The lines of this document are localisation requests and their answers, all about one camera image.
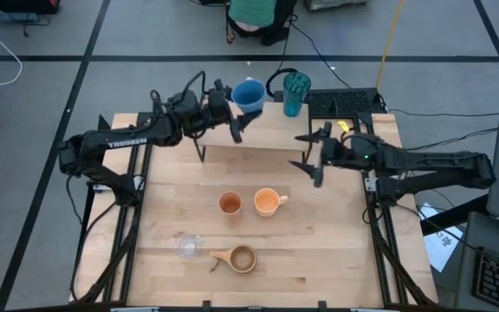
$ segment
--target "yellow cable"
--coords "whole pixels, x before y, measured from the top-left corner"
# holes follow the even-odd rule
[[[386,56],[390,50],[390,44],[392,43],[392,35],[394,35],[394,30],[396,29],[396,23],[398,22],[399,13],[402,11],[402,6],[404,6],[404,0],[399,0],[398,8],[396,9],[396,15],[392,20],[392,26],[390,27],[390,35],[388,35],[388,41],[386,42],[385,53],[382,55],[382,61],[380,62],[379,75],[377,76],[377,90],[380,89],[380,77],[382,76],[382,69],[385,66]]]

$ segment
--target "green shirt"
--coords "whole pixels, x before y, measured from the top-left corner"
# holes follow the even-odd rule
[[[257,27],[270,26],[275,21],[277,0],[232,0],[229,15],[236,22]]]

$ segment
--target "wooden cup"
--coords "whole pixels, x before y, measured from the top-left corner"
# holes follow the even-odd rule
[[[232,216],[240,212],[242,199],[234,192],[226,192],[218,199],[218,206],[224,214]]]
[[[257,254],[248,245],[239,245],[227,251],[212,251],[212,257],[224,260],[238,273],[248,273],[256,267]]]
[[[278,193],[269,188],[264,188],[257,191],[254,197],[257,213],[262,217],[270,217],[276,213],[276,209],[280,205],[284,205],[288,200],[288,196],[280,196]]]

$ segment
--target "person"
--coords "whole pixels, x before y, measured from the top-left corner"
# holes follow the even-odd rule
[[[271,46],[288,39],[286,20],[294,13],[297,0],[231,0],[227,9],[229,26],[242,38],[261,38]]]

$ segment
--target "gray floor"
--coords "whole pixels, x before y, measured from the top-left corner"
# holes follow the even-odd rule
[[[62,0],[62,11],[48,27],[0,25],[0,38],[18,55],[82,56],[103,0]],[[372,0],[366,6],[309,13],[299,3],[295,24],[312,36],[324,55],[382,55],[396,1]],[[499,0],[483,0],[499,36]],[[224,40],[224,12],[179,0],[111,0],[94,55],[280,55],[282,45],[262,47],[238,38]],[[289,55],[314,55],[310,42],[294,32]],[[0,47],[0,55],[5,51]],[[406,1],[391,55],[497,56],[472,0]],[[66,137],[96,126],[102,114],[151,107],[149,90],[163,96],[178,92],[197,71],[234,85],[248,76],[266,80],[278,62],[90,62]],[[20,79],[0,88],[0,286],[32,202],[51,142],[67,103],[79,62],[25,62]],[[321,62],[286,62],[307,73],[314,88],[343,88]],[[353,87],[372,87],[377,62],[333,62]],[[13,77],[14,62],[0,62],[0,81]],[[280,89],[276,81],[274,89]],[[417,113],[480,114],[499,111],[499,62],[389,62],[380,87],[388,107]],[[398,115],[404,146],[459,137],[495,127],[497,118],[412,118]],[[492,155],[494,134],[433,151],[471,150]],[[55,168],[42,201],[8,309],[63,304],[68,300],[80,226]],[[85,180],[73,181],[83,208]],[[482,194],[459,187],[442,189],[454,205]],[[450,208],[434,192],[417,195],[419,203]],[[445,302],[451,298],[458,253],[435,281]]]

